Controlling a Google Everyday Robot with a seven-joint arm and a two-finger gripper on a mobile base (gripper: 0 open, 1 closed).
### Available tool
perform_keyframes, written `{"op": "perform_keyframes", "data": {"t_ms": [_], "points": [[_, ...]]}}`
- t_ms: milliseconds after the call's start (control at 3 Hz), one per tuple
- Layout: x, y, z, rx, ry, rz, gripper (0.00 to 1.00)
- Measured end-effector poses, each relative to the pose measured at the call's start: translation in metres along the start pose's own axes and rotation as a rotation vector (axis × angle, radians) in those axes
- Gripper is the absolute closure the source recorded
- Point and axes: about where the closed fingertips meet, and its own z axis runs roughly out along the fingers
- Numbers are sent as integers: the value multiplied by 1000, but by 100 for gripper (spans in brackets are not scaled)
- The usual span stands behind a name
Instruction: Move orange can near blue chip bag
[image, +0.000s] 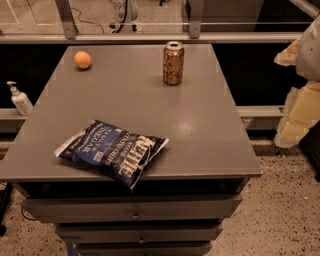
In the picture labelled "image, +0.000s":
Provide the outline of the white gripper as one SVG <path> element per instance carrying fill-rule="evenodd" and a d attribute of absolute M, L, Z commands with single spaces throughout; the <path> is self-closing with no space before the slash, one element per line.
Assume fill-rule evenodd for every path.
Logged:
<path fill-rule="evenodd" d="M 280 148 L 297 145 L 320 121 L 320 15 L 302 34 L 274 58 L 281 66 L 295 66 L 298 75 L 308 81 L 298 89 L 292 87 L 277 127 L 274 144 Z"/>

